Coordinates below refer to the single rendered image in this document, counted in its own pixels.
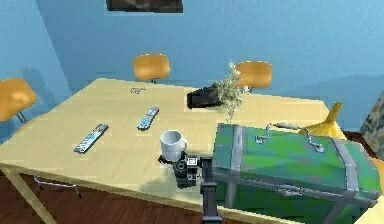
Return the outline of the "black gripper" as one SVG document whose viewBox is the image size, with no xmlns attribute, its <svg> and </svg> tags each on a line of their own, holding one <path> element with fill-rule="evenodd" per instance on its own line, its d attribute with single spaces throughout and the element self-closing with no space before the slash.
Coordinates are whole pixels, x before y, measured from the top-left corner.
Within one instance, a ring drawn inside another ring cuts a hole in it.
<svg viewBox="0 0 384 224">
<path fill-rule="evenodd" d="M 167 160 L 164 156 L 160 155 L 158 162 L 161 164 L 173 164 L 173 170 L 176 178 L 177 187 L 180 189 L 192 187 L 196 185 L 197 167 L 195 165 L 188 165 L 186 161 L 187 153 L 181 152 L 180 160 L 177 163 Z"/>
</svg>

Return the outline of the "white mug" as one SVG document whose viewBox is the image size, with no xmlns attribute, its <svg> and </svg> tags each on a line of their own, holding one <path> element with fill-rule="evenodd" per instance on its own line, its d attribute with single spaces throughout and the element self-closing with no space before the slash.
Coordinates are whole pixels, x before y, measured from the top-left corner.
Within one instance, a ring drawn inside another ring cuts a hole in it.
<svg viewBox="0 0 384 224">
<path fill-rule="evenodd" d="M 188 147 L 188 141 L 178 130 L 166 130 L 160 136 L 161 155 L 171 162 L 181 158 L 181 153 Z"/>
</svg>

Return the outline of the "grey remote control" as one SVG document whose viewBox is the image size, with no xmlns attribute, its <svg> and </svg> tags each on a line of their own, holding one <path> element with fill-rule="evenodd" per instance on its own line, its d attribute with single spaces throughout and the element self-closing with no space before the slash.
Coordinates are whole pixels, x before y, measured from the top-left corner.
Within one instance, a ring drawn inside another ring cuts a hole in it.
<svg viewBox="0 0 384 224">
<path fill-rule="evenodd" d="M 94 143 L 108 130 L 109 126 L 98 124 L 74 149 L 78 154 L 85 154 Z"/>
<path fill-rule="evenodd" d="M 148 130 L 158 113 L 159 113 L 158 107 L 151 107 L 138 123 L 137 129 L 141 131 Z"/>
</svg>

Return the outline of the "pale wooden table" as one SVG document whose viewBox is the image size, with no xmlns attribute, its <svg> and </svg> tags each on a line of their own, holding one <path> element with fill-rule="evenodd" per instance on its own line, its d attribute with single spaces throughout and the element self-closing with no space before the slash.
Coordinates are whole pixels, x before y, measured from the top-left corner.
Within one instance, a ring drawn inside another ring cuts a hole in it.
<svg viewBox="0 0 384 224">
<path fill-rule="evenodd" d="M 1 144 L 0 170 L 45 224 L 56 221 L 24 182 L 25 174 L 199 211 L 199 189 L 178 189 L 157 160 L 167 129 L 180 131 L 191 153 L 213 151 L 216 128 L 226 114 L 220 108 L 188 109 L 188 91 L 99 78 Z M 138 130 L 151 107 L 159 113 L 148 130 Z M 76 153 L 98 124 L 109 128 L 85 154 Z"/>
</svg>

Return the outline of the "dried plant in black pot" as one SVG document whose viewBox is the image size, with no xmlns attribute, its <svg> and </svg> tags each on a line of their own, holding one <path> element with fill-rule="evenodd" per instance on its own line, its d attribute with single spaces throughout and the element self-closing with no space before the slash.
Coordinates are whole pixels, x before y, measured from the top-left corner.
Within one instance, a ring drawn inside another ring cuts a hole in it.
<svg viewBox="0 0 384 224">
<path fill-rule="evenodd" d="M 228 67 L 230 73 L 224 79 L 215 81 L 209 87 L 203 87 L 187 94 L 187 107 L 189 109 L 223 106 L 227 111 L 226 121 L 232 122 L 234 115 L 244 101 L 245 90 L 239 86 L 242 75 L 233 60 L 229 61 Z"/>
</svg>

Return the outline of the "orange chair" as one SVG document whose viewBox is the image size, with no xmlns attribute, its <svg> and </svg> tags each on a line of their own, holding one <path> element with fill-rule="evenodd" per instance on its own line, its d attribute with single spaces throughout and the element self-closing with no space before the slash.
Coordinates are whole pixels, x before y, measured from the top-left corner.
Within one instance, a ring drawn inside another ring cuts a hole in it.
<svg viewBox="0 0 384 224">
<path fill-rule="evenodd" d="M 22 111 L 37 101 L 37 95 L 22 78 L 0 81 L 0 122 L 16 116 L 22 125 L 27 123 Z"/>
<path fill-rule="evenodd" d="M 163 79 L 169 75 L 170 61 L 163 54 L 139 55 L 133 61 L 133 71 L 138 80 L 150 80 L 155 83 L 157 79 Z"/>
<path fill-rule="evenodd" d="M 253 88 L 267 88 L 272 80 L 272 65 L 264 61 L 244 61 L 235 66 L 240 72 L 238 86 Z"/>
</svg>

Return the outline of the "patterned grey green cushion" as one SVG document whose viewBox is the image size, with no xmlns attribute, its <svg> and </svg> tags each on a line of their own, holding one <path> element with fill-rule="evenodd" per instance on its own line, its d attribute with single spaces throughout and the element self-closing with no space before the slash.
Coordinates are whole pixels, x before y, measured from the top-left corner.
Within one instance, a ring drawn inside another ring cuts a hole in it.
<svg viewBox="0 0 384 224">
<path fill-rule="evenodd" d="M 384 161 L 384 91 L 379 96 L 360 131 L 376 157 Z"/>
</svg>

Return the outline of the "grey metal chair frame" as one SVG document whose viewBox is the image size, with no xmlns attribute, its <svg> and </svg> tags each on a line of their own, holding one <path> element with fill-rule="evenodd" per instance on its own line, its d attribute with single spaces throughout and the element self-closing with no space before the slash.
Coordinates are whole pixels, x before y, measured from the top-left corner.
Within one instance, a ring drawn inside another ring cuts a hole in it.
<svg viewBox="0 0 384 224">
<path fill-rule="evenodd" d="M 61 187 L 61 188 L 73 188 L 74 191 L 76 192 L 78 198 L 82 199 L 82 195 L 80 191 L 78 190 L 78 186 L 75 184 L 61 184 L 61 183 L 53 183 L 53 182 L 47 182 L 47 181 L 42 181 L 39 177 L 34 176 L 33 177 L 34 181 L 37 183 L 38 187 L 40 190 L 43 190 L 43 186 L 54 186 L 54 187 Z"/>
</svg>

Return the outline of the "dark framed wall picture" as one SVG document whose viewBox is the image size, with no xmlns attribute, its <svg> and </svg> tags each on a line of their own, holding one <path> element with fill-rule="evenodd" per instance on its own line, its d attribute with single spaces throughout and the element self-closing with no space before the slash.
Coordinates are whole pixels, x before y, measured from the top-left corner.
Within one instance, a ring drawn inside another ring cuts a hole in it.
<svg viewBox="0 0 384 224">
<path fill-rule="evenodd" d="M 108 11 L 182 13 L 183 0 L 105 0 Z"/>
</svg>

